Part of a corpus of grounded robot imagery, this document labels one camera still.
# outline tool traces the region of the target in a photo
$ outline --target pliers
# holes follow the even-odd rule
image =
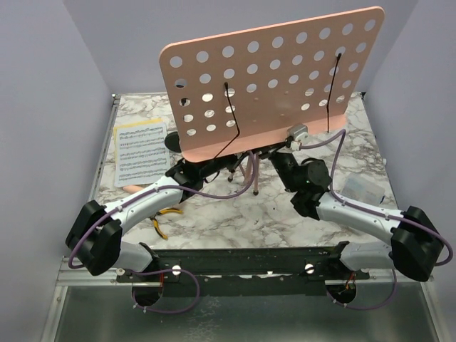
[[[152,221],[153,225],[154,225],[154,228],[155,228],[155,231],[157,232],[158,235],[161,236],[162,239],[164,240],[168,240],[168,236],[166,234],[164,234],[161,230],[160,230],[160,226],[158,225],[158,221],[156,219],[156,216],[160,216],[160,215],[163,215],[163,214],[167,214],[169,212],[175,212],[175,213],[178,213],[178,214],[182,214],[183,211],[181,209],[178,209],[178,208],[167,208],[167,209],[163,209],[163,210],[160,210],[159,212],[157,212],[154,216],[151,216],[149,217],[150,218],[150,221]]]

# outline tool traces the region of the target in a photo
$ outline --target perforated panel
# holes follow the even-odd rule
[[[330,102],[330,129],[340,128],[383,14],[370,7],[166,46],[160,67],[184,157],[213,158],[236,136],[225,82],[240,136],[221,156],[281,142],[297,123],[325,131],[342,53]]]

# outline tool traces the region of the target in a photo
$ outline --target music score paper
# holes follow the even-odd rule
[[[151,120],[115,128],[114,186],[150,184],[170,168],[166,124]]]

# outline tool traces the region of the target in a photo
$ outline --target gray wall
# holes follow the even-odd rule
[[[0,340],[39,341],[112,98],[60,0],[0,1]]]
[[[455,14],[454,0],[420,0],[366,96],[400,207],[422,207],[454,247]],[[437,268],[435,278],[456,341],[456,261]]]
[[[385,22],[358,83],[367,90],[417,0],[64,0],[115,93],[163,91],[158,56],[169,43],[374,5]]]

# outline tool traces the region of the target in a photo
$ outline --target bolt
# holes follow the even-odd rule
[[[307,274],[313,274],[315,272],[315,267],[313,266],[313,264],[307,264],[304,267],[304,270],[306,271]]]

